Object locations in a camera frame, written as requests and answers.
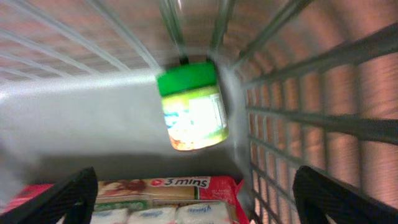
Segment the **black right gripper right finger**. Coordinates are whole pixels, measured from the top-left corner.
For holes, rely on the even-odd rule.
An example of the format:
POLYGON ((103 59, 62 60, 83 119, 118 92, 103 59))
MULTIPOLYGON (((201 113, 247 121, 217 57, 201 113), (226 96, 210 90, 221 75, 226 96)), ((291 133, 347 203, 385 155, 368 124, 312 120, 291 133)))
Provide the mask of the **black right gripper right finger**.
POLYGON ((295 173, 293 192, 301 223, 397 223, 397 209, 309 166, 295 173))

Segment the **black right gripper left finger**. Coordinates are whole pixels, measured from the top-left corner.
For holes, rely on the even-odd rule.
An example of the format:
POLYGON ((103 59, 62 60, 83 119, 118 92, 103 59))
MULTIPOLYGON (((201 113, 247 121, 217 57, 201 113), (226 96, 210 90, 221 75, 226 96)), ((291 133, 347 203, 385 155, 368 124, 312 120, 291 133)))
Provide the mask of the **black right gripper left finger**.
POLYGON ((98 194, 93 167, 84 168, 56 183, 32 200, 1 215, 1 223, 89 224, 98 194))

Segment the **red pasta packet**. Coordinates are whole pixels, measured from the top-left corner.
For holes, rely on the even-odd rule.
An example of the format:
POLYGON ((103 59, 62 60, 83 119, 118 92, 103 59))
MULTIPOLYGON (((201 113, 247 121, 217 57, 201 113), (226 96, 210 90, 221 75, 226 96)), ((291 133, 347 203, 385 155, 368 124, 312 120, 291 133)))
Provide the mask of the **red pasta packet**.
MULTIPOLYGON (((11 201, 8 212, 32 200, 53 185, 30 185, 11 201)), ((240 186, 227 176, 169 177, 157 179, 98 181, 98 194, 93 212, 128 208, 135 212, 167 206, 223 202, 232 223, 248 223, 237 199, 240 186)))

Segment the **green lid jar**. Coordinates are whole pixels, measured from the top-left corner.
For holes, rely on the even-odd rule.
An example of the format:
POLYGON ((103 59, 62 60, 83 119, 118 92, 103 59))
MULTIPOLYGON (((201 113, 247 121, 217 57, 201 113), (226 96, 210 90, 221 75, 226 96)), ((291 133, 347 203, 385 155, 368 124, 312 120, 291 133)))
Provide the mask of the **green lid jar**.
POLYGON ((213 63, 171 68, 156 81, 174 149, 203 149, 228 138, 228 119, 213 63))

